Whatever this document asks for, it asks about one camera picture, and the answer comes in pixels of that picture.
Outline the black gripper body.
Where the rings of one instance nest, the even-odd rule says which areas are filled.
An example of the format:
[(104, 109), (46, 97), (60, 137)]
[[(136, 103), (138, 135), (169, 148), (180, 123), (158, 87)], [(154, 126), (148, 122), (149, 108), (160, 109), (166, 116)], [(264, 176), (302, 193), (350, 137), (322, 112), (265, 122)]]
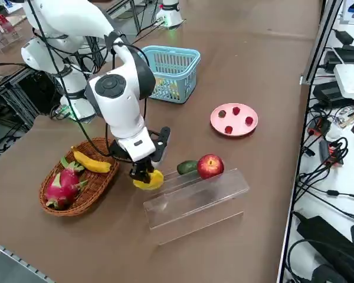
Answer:
[(169, 127), (162, 127), (159, 133), (144, 127), (133, 137), (115, 139), (109, 146), (109, 153), (124, 161), (132, 163), (150, 161), (153, 167), (158, 167), (165, 155), (170, 134)]

